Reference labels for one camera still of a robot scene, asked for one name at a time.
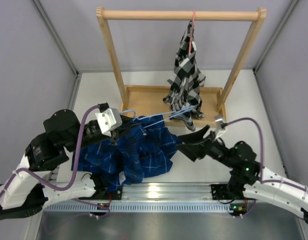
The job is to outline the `blue plaid shirt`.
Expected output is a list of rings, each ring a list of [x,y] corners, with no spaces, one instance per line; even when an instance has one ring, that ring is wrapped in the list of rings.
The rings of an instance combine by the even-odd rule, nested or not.
[[[135,120],[139,125],[119,138],[116,145],[108,139],[81,149],[78,171],[100,174],[108,191],[169,172],[180,140],[164,122],[146,128],[160,119]]]

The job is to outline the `light blue wire hanger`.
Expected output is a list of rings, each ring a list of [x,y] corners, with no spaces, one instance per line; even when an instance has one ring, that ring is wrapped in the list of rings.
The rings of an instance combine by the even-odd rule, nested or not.
[[[182,108],[180,110],[175,110],[175,111],[169,111],[169,112],[160,112],[160,113],[156,113],[156,114],[152,114],[152,115],[147,115],[147,116],[137,116],[136,115],[136,111],[134,110],[123,110],[120,112],[121,115],[123,114],[127,114],[127,113],[133,113],[132,115],[132,119],[138,120],[138,121],[143,121],[145,119],[152,119],[154,117],[161,117],[160,120],[155,121],[154,123],[146,126],[146,128],[150,127],[150,126],[154,126],[156,124],[162,123],[162,122],[166,122],[167,120],[178,120],[177,117],[182,117],[185,113],[190,113],[192,110],[194,109],[194,106],[187,106],[185,108]]]

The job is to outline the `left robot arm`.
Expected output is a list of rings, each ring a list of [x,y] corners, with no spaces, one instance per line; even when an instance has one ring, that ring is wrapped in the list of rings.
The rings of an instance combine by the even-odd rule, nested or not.
[[[31,217],[50,205],[74,199],[100,200],[108,191],[104,177],[93,173],[76,180],[82,148],[109,140],[115,144],[139,126],[108,105],[95,105],[79,120],[69,109],[54,113],[44,123],[45,132],[35,137],[12,176],[0,184],[0,221]],[[52,184],[47,177],[74,153],[72,176],[68,183]]]

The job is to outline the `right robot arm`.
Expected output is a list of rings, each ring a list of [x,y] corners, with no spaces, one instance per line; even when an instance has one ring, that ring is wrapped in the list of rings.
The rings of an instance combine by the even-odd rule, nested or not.
[[[225,194],[231,199],[255,199],[285,209],[308,224],[308,187],[283,177],[256,161],[256,153],[244,141],[232,148],[217,140],[209,125],[178,137],[177,149],[191,161],[208,156],[230,169]]]

